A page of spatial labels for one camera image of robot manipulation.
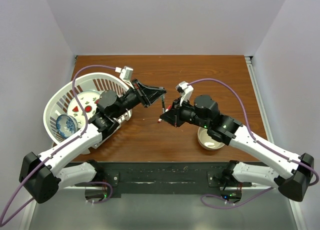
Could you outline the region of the white marker red tip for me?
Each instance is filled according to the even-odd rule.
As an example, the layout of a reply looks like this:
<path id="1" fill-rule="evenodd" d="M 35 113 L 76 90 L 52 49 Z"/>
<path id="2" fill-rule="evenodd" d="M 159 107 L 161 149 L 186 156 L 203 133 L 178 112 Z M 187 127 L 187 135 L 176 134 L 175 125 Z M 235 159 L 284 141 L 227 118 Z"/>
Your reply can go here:
<path id="1" fill-rule="evenodd" d="M 171 107 L 172 107 L 172 106 L 169 105 L 169 106 L 166 108 L 165 113 L 166 113 L 167 111 L 169 111 L 169 110 L 171 109 Z"/>

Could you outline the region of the green pen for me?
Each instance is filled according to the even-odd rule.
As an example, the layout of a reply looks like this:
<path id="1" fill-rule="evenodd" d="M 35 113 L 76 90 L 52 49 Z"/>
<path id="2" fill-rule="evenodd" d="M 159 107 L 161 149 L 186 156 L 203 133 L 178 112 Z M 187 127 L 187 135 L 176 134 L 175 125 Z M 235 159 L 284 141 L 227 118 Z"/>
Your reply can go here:
<path id="1" fill-rule="evenodd" d="M 164 97 L 161 98 L 161 106 L 162 106 L 162 113 L 165 113 L 166 106 L 165 106 L 165 99 Z"/>

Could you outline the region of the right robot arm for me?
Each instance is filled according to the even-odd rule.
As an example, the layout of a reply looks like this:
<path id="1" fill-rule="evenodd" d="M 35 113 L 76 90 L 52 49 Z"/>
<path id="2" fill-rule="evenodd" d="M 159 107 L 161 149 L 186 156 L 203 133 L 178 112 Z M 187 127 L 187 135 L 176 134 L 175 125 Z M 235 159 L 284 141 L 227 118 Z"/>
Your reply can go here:
<path id="1" fill-rule="evenodd" d="M 193 104 L 176 99 L 160 116 L 174 127 L 189 123 L 207 130 L 213 140 L 232 146 L 264 163 L 264 166 L 230 161 L 221 178 L 228 186 L 252 182 L 277 189 L 285 197 L 301 202 L 310 185 L 314 158 L 284 150 L 250 132 L 249 128 L 219 111 L 209 95 L 197 96 Z"/>

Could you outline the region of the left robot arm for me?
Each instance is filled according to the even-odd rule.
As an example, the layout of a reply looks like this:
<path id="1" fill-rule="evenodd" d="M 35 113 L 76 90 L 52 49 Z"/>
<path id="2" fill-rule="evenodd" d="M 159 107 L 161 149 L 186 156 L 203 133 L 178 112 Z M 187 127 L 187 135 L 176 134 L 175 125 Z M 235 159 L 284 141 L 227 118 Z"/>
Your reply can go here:
<path id="1" fill-rule="evenodd" d="M 39 155 L 31 152 L 23 158 L 19 181 L 37 203 L 48 201 L 68 186 L 83 182 L 98 186 L 103 182 L 104 172 L 95 161 L 67 165 L 85 149 L 108 139 L 119 129 L 119 118 L 129 110 L 139 104 L 149 107 L 166 93 L 163 87 L 146 86 L 137 79 L 131 83 L 122 96 L 113 90 L 103 91 L 94 101 L 95 114 L 86 117 L 79 130 L 69 131 L 65 141 Z"/>

